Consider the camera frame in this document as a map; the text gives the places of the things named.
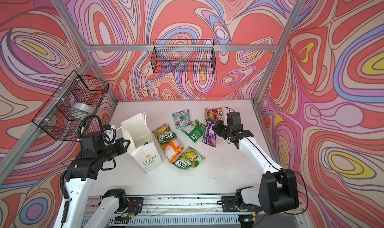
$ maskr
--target candy bag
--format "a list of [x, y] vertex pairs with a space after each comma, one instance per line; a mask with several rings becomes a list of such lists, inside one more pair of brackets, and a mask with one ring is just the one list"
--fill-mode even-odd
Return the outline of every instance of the candy bag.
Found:
[[189, 146], [173, 164], [179, 169], [191, 170], [197, 167], [202, 160], [204, 160], [204, 157]]
[[152, 133], [155, 135], [159, 144], [169, 142], [170, 140], [176, 138], [176, 134], [170, 130], [168, 124], [164, 124], [161, 127], [154, 129]]
[[190, 122], [189, 109], [175, 112], [172, 116], [175, 120], [176, 129], [184, 127]]
[[167, 143], [161, 144], [160, 146], [166, 154], [169, 163], [174, 162], [179, 154], [184, 150], [184, 148], [181, 146], [181, 143], [179, 142], [179, 139], [177, 138], [174, 138]]
[[208, 120], [210, 118], [212, 121], [216, 122], [219, 120], [225, 121], [223, 109], [221, 107], [219, 108], [213, 108], [213, 109], [205, 109], [205, 120]]
[[187, 126], [181, 129], [193, 142], [196, 142], [203, 136], [205, 125], [201, 124], [198, 120], [190, 122]]
[[208, 118], [207, 126], [205, 127], [205, 132], [203, 136], [203, 142], [210, 146], [216, 147], [216, 133], [212, 128], [214, 124], [215, 123], [213, 122], [213, 120]]

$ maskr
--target psychedelic wallpaper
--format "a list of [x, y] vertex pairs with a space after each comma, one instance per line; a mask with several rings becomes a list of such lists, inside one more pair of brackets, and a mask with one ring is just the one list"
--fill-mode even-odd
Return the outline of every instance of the psychedelic wallpaper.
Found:
[[384, 227], [383, 61], [384, 0], [308, 0], [259, 97], [315, 227]]
[[[40, 107], [84, 62], [50, 0], [0, 0], [0, 160], [24, 134]], [[106, 97], [98, 112], [108, 122]], [[48, 227], [61, 202], [60, 173], [76, 142], [42, 133], [0, 185], [0, 227]]]
[[[64, 0], [90, 44], [276, 44], [295, 0]], [[118, 100], [250, 99], [271, 52], [217, 52], [214, 75], [153, 74], [151, 52], [94, 52]]]

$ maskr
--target paper bag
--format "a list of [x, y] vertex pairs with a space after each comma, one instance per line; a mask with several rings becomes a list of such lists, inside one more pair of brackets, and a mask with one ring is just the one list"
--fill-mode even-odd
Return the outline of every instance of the paper bag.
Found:
[[124, 139], [129, 139], [131, 144], [128, 153], [138, 162], [140, 167], [149, 173], [159, 167], [163, 162], [153, 143], [151, 131], [146, 123], [147, 117], [144, 114], [137, 114], [121, 123]]

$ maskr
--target wire mesh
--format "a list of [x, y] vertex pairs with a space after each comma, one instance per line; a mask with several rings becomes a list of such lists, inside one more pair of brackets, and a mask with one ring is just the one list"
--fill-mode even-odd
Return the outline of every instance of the wire mesh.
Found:
[[151, 65], [154, 73], [214, 74], [213, 40], [154, 40]]
[[[109, 84], [103, 80], [78, 75], [38, 126], [55, 140], [77, 141], [77, 129], [81, 120], [88, 115], [96, 114], [108, 88]], [[86, 104], [93, 112], [79, 110], [74, 107], [75, 103]], [[91, 121], [86, 122], [84, 129], [88, 130], [90, 124]]]

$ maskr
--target white table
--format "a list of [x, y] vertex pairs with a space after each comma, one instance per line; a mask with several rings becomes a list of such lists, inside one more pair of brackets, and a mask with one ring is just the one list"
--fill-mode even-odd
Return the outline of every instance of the white table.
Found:
[[[146, 174], [129, 154], [115, 158], [116, 168], [110, 171], [99, 171], [99, 175], [91, 191], [91, 195], [103, 195], [108, 189], [124, 188], [127, 195], [165, 195], [165, 194], [198, 194], [198, 193], [233, 193], [238, 188], [260, 186], [261, 176], [257, 174], [248, 158], [234, 144], [217, 137], [217, 147], [201, 142], [202, 137], [194, 143], [180, 129], [175, 129], [172, 113], [189, 109], [191, 120], [198, 119], [205, 124], [204, 108], [227, 106], [240, 112], [243, 128], [254, 135], [260, 146], [270, 154], [256, 115], [249, 100], [218, 101], [123, 101], [119, 102], [110, 124], [116, 127], [121, 122], [145, 112], [147, 125], [152, 131], [164, 123], [168, 123], [183, 147], [196, 149], [205, 160], [193, 170], [180, 170], [168, 162], [157, 140], [157, 146], [163, 164]], [[121, 130], [116, 138], [122, 137]], [[105, 168], [113, 167], [112, 161], [104, 164]]]

